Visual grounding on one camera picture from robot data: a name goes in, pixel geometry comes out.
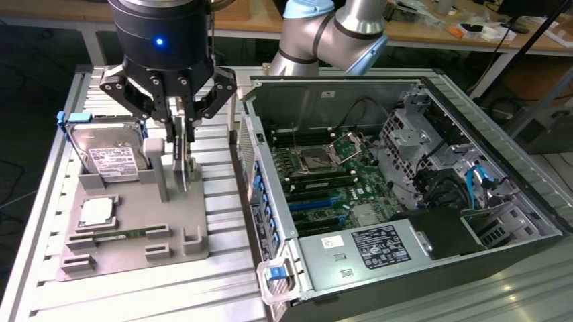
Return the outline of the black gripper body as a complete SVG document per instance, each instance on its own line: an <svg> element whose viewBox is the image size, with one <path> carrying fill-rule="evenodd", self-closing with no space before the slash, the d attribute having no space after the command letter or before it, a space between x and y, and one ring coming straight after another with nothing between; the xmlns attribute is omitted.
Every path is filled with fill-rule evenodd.
<svg viewBox="0 0 573 322"><path fill-rule="evenodd" d="M196 93L214 75L208 57L207 1L111 1L124 70L147 91L152 76L167 96L182 96L179 78Z"/></svg>

